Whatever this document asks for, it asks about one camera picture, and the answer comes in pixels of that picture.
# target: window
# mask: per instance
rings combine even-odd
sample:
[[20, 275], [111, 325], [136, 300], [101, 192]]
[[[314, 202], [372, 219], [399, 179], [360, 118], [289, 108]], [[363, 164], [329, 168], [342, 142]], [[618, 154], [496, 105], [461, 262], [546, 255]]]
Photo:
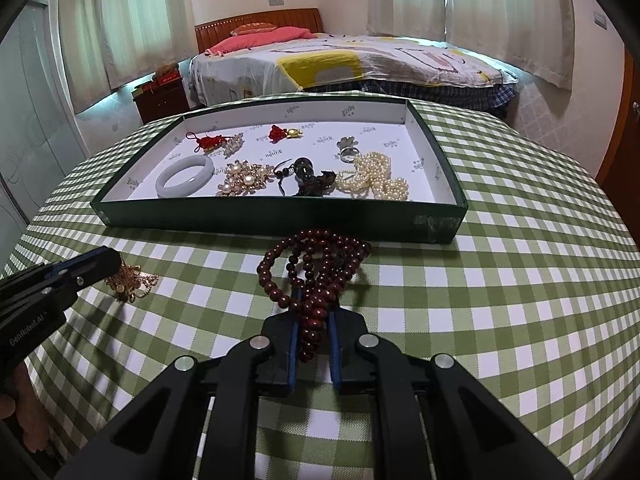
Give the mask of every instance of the window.
[[197, 53], [188, 0], [58, 0], [74, 111], [162, 64]]
[[369, 31], [447, 41], [571, 88], [572, 0], [369, 0]]

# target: door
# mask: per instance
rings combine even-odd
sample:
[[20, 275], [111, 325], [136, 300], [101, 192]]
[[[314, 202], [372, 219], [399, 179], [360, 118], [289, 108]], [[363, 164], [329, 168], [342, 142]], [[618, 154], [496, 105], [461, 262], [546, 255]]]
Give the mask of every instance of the door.
[[0, 269], [26, 224], [84, 160], [54, 85], [47, 7], [29, 3], [0, 43]]
[[627, 52], [620, 115], [597, 180], [640, 248], [639, 161], [640, 70]]

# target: wooden headboard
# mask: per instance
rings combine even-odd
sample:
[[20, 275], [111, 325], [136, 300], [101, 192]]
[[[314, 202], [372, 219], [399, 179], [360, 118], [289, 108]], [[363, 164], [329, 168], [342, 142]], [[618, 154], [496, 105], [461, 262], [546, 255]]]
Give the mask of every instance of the wooden headboard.
[[252, 12], [217, 20], [215, 22], [196, 25], [196, 38], [198, 50], [202, 54], [208, 48], [228, 38], [231, 31], [245, 23], [266, 22], [278, 27], [302, 27], [311, 32], [324, 32], [322, 18], [318, 9], [281, 9], [267, 10], [265, 12]]

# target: jewelry tray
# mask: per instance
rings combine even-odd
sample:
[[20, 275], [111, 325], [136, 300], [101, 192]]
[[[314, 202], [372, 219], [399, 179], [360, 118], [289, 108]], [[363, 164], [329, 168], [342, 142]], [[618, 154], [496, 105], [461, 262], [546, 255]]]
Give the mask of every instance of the jewelry tray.
[[[272, 124], [298, 128], [299, 139], [273, 144]], [[156, 180], [176, 160], [194, 155], [197, 144], [187, 132], [230, 137], [243, 133], [244, 145], [225, 158], [209, 153], [215, 172], [186, 198], [158, 198]], [[296, 197], [295, 176], [282, 187], [273, 179], [266, 189], [246, 196], [215, 196], [230, 162], [276, 166], [287, 159], [309, 158], [321, 171], [354, 170], [340, 160], [337, 143], [354, 137], [357, 148], [391, 158], [391, 178], [409, 184], [409, 200], [376, 200], [334, 189], [323, 197]], [[168, 186], [195, 176], [187, 168]], [[178, 117], [143, 146], [105, 184], [91, 202], [100, 219], [112, 227], [284, 236], [300, 229], [325, 228], [379, 241], [450, 243], [465, 217], [467, 202], [447, 157], [420, 114], [407, 100], [367, 96], [310, 96], [249, 101], [191, 112]]]

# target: wall outlet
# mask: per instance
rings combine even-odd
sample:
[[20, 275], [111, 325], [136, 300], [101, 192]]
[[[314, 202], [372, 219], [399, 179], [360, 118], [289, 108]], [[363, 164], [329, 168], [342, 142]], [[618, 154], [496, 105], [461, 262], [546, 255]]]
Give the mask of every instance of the wall outlet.
[[596, 22], [596, 25], [602, 27], [604, 30], [607, 30], [607, 17], [604, 14], [600, 14], [599, 12], [593, 13], [593, 21]]

